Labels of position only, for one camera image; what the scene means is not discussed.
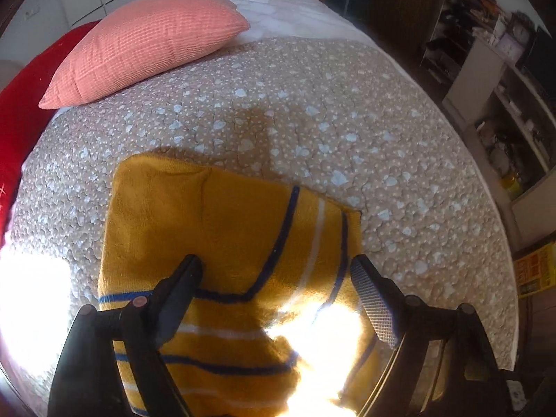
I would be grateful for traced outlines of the yellow striped knit sweater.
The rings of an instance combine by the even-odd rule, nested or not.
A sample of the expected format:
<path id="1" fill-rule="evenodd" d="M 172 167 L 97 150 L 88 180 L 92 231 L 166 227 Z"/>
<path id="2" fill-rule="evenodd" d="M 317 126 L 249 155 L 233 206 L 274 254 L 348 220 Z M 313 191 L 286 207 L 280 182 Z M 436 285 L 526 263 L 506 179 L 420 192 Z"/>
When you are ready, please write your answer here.
<path id="1" fill-rule="evenodd" d="M 350 279 L 359 212 L 305 188 L 154 154 L 116 168 L 99 304 L 146 296 L 188 254 L 203 278 L 160 350 L 196 416 L 354 416 L 378 369 Z"/>

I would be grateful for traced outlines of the yellow red box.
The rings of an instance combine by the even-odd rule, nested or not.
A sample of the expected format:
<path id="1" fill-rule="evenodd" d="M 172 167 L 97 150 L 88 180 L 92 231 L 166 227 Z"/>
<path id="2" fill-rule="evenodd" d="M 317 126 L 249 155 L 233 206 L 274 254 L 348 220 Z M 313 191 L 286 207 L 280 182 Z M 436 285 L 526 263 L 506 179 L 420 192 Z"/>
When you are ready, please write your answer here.
<path id="1" fill-rule="evenodd" d="M 555 286 L 555 243 L 550 242 L 538 250 L 514 261 L 517 294 L 532 296 Z"/>

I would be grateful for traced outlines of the beige heart-pattern quilt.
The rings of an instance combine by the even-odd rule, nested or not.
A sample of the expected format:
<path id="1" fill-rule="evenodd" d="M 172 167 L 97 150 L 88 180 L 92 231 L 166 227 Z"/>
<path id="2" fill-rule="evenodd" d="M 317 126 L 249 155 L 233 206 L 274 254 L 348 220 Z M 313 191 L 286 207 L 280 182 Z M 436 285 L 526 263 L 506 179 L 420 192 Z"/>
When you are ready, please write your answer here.
<path id="1" fill-rule="evenodd" d="M 115 171 L 137 154 L 299 186 L 359 212 L 358 255 L 431 307 L 473 306 L 506 384 L 517 337 L 511 253 L 466 145 L 382 52 L 276 38 L 222 50 L 48 123 L 25 160 L 1 250 L 2 360 L 21 413 L 49 416 L 79 310 L 131 301 L 102 309 L 98 281 Z M 123 343 L 114 348 L 133 416 L 150 416 Z"/>

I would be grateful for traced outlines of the red embroidered long pillow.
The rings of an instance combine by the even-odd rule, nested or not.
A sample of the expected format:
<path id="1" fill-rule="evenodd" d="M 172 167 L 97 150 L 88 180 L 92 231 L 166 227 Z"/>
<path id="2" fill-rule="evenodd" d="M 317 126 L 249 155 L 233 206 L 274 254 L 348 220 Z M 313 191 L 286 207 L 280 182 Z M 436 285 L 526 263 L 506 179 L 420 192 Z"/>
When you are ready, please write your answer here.
<path id="1" fill-rule="evenodd" d="M 96 26 L 74 28 L 32 59 L 1 91 L 0 186 L 1 235 L 5 236 L 10 212 L 22 178 L 22 166 L 53 118 L 53 110 L 39 108 L 58 66 Z"/>

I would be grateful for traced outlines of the black television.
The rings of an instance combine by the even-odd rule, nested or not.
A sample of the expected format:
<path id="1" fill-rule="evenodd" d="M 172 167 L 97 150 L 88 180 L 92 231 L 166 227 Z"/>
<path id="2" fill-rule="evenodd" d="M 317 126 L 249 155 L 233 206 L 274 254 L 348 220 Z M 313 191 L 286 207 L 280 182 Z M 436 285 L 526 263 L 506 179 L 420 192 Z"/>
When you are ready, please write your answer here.
<path id="1" fill-rule="evenodd" d="M 550 101 L 555 101 L 555 39 L 543 28 L 537 28 L 528 56 L 522 64 L 522 72 L 539 86 L 542 94 Z"/>

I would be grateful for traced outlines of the white shelf unit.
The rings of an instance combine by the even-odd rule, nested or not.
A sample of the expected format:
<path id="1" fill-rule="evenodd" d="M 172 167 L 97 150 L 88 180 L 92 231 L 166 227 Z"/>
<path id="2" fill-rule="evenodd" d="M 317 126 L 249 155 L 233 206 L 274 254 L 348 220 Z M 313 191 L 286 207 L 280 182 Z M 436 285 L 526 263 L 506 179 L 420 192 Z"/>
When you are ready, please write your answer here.
<path id="1" fill-rule="evenodd" d="M 555 209 L 555 101 L 522 64 L 496 50 L 512 12 L 496 0 L 439 0 L 420 62 L 440 84 L 441 107 L 475 158 L 513 251 L 550 235 Z"/>

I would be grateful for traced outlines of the purple square clock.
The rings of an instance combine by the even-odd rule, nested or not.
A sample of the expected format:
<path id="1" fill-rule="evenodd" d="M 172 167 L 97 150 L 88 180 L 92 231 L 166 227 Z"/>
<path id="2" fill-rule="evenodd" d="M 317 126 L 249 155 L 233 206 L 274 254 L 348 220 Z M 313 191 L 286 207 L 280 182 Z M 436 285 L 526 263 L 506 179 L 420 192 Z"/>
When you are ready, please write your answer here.
<path id="1" fill-rule="evenodd" d="M 499 40 L 496 50 L 510 64 L 517 64 L 521 59 L 525 47 L 516 41 L 511 35 L 504 34 Z"/>

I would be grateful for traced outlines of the dark ornate mantel clock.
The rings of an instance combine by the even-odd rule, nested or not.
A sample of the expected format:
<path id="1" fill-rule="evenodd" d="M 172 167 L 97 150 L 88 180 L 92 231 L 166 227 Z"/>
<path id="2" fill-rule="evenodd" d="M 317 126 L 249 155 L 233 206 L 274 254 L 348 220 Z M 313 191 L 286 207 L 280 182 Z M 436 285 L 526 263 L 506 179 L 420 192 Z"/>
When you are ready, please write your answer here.
<path id="1" fill-rule="evenodd" d="M 516 11 L 512 13 L 506 32 L 521 46 L 526 48 L 532 40 L 535 32 L 535 26 L 527 14 L 521 11 Z"/>

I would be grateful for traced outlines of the pink textured pillow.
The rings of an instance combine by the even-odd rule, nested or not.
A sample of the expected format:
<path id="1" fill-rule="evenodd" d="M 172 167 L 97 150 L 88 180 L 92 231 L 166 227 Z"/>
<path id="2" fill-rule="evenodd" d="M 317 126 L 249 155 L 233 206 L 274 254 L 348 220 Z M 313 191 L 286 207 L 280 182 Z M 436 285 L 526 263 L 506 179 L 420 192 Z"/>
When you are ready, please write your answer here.
<path id="1" fill-rule="evenodd" d="M 206 57 L 250 28 L 230 0 L 134 0 L 70 51 L 39 102 L 81 106 Z"/>

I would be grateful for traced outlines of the brown wooden door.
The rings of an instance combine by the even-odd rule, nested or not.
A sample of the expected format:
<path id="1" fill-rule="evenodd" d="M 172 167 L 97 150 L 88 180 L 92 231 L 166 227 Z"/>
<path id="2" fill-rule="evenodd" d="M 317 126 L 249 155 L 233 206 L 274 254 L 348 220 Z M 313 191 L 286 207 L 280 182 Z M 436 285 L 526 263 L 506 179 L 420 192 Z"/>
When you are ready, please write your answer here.
<path id="1" fill-rule="evenodd" d="M 428 34 L 436 0 L 372 0 L 370 21 L 381 41 L 415 57 Z"/>

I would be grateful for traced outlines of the white wall socket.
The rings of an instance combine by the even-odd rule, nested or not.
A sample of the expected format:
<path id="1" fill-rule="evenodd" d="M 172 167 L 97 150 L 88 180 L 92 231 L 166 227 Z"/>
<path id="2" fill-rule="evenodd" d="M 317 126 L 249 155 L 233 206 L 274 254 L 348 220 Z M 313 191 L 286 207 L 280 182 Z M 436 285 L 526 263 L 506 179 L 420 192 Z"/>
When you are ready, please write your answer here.
<path id="1" fill-rule="evenodd" d="M 32 7 L 25 11 L 25 19 L 29 20 L 40 12 L 41 8 L 39 6 Z"/>

